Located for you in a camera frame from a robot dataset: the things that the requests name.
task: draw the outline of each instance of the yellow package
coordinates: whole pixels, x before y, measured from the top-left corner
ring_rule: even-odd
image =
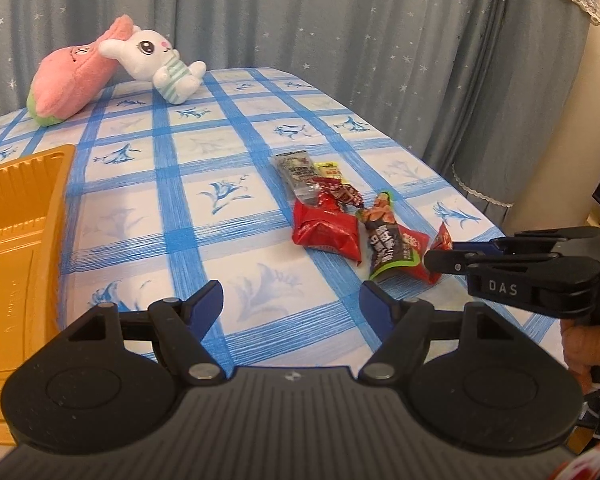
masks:
[[[337,162],[316,162],[314,166],[315,171],[317,171],[320,176],[326,178],[337,178],[343,184],[348,184],[348,182],[342,176],[342,173],[340,173],[340,168],[338,167]]]

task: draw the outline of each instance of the pink flower plush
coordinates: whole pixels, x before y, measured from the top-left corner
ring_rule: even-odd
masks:
[[[56,50],[40,63],[29,90],[27,108],[41,126],[58,124],[79,112],[104,88],[119,63],[101,56],[104,40],[128,40],[134,22],[120,16],[96,41]]]

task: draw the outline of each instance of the finger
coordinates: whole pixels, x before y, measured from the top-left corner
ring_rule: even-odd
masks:
[[[571,328],[575,325],[575,321],[573,319],[561,319],[560,320],[560,333],[564,334],[564,331],[568,328]]]
[[[582,393],[584,395],[587,395],[593,387],[593,384],[591,382],[591,375],[590,374],[577,374],[573,370],[569,370],[569,371],[571,372],[571,375],[573,377],[575,377],[575,379],[578,381],[578,384],[580,385],[580,389],[582,389]]]
[[[562,346],[569,359],[600,366],[600,325],[568,328],[562,334]]]
[[[571,359],[567,355],[564,356],[564,362],[569,367],[569,370],[572,370],[577,374],[589,374],[591,372],[591,367],[589,365]]]

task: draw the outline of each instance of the orange tray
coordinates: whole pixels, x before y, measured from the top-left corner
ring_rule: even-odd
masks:
[[[60,146],[0,165],[0,391],[58,333],[64,190],[74,153]],[[13,444],[1,411],[0,444]]]

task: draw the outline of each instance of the white plush bunny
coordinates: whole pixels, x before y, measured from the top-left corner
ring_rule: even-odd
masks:
[[[134,79],[153,82],[160,95],[172,105],[189,99],[200,87],[206,72],[203,61],[185,65],[180,53],[165,37],[137,26],[128,40],[105,40],[98,50],[104,57],[117,59]]]

